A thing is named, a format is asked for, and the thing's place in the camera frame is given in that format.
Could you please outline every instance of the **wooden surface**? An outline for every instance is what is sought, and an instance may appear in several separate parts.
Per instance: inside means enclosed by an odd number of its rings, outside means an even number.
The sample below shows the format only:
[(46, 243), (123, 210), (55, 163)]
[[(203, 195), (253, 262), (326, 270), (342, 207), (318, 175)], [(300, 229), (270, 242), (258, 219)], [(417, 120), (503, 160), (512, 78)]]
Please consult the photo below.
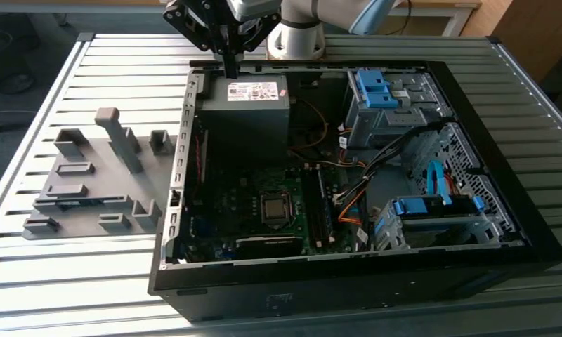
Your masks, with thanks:
[[(481, 5), (483, 0), (413, 0), (417, 8), (457, 8)], [(109, 5), (109, 6), (162, 6), (159, 0), (0, 0), (0, 4), (71, 4), (71, 5)]]
[(461, 35), (477, 37), (492, 35), (512, 2), (513, 0), (484, 0), (481, 8), (471, 16)]
[(497, 36), (541, 81), (562, 57), (562, 0), (484, 0), (463, 35)]

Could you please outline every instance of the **motherboard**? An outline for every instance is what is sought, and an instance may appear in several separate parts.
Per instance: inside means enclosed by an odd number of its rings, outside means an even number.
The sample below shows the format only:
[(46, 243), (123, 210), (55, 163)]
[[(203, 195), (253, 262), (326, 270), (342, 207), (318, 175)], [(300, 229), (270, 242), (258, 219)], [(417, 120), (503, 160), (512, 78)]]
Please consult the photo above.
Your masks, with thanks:
[(342, 168), (294, 165), (211, 168), (194, 188), (190, 233), (181, 245), (191, 262), (310, 256), (352, 251), (333, 194)]

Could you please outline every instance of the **yellow cable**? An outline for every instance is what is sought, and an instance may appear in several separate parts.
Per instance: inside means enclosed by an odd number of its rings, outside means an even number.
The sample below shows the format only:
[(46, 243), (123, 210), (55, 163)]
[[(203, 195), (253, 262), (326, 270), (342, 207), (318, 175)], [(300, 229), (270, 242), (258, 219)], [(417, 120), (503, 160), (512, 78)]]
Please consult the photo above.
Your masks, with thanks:
[(316, 106), (308, 100), (305, 100), (302, 98), (298, 98), (297, 100), (300, 100), (302, 103), (305, 103), (306, 105), (309, 105), (310, 108), (317, 112), (317, 114), (321, 117), (322, 126), (324, 126), (322, 136), (321, 136), (321, 138), (314, 143), (290, 147), (294, 150), (302, 150), (302, 149), (306, 149), (308, 147), (316, 146), (317, 144), (320, 144), (325, 140), (325, 137), (328, 136), (329, 127), (328, 127), (328, 120), (325, 119), (325, 116), (322, 115), (320, 109), (317, 109)]

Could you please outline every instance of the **wire bundle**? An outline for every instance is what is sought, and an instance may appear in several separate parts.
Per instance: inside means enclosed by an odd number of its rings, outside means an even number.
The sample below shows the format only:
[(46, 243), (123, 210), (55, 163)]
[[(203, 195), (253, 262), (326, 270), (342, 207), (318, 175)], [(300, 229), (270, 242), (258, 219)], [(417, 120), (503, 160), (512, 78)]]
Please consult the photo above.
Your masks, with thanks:
[(429, 123), (427, 126), (419, 126), (416, 128), (412, 128), (403, 136), (396, 138), (377, 153), (377, 155), (373, 157), (373, 160), (366, 165), (364, 172), (361, 173), (361, 178), (357, 181), (357, 183), (345, 191), (342, 192), (336, 198), (337, 201), (344, 202), (349, 200), (350, 195), (354, 194), (354, 198), (350, 199), (348, 202), (346, 207), (344, 207), (344, 210), (340, 214), (340, 221), (344, 221), (344, 216), (346, 215), (348, 211), (350, 210), (350, 207), (354, 205), (354, 203), (358, 201), (358, 199), (362, 197), (366, 187), (369, 186), (370, 180), (374, 178), (377, 174), (377, 169), (396, 156), (400, 155), (403, 152), (404, 146), (408, 144), (412, 138), (419, 136), (421, 133), (432, 130), (440, 130), (444, 125), (453, 121), (453, 119), (444, 119), (443, 121)]

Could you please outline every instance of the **black cable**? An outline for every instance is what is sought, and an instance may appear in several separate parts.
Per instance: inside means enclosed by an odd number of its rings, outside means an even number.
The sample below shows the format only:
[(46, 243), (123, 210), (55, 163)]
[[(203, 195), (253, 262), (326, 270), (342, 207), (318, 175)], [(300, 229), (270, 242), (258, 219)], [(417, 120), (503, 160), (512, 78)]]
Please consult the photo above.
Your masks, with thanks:
[(435, 121), (425, 126), (412, 128), (403, 136), (396, 138), (373, 157), (370, 163), (366, 165), (361, 174), (361, 179), (357, 181), (354, 186), (346, 193), (342, 194), (341, 199), (348, 198), (353, 193), (360, 192), (369, 185), (369, 181), (374, 178), (377, 168), (385, 164), (392, 158), (403, 153), (404, 146), (408, 144), (412, 138), (419, 136), (421, 133), (433, 130), (441, 130), (445, 124), (453, 122), (453, 118), (444, 118), (441, 121)]
[(401, 33), (401, 35), (404, 34), (404, 30), (407, 29), (409, 23), (411, 23), (411, 18), (413, 17), (413, 2), (412, 0), (409, 1), (409, 14), (407, 16), (407, 20), (404, 21), (404, 25), (401, 29), (394, 30), (392, 33), (388, 33), (386, 35), (394, 35), (396, 33)]

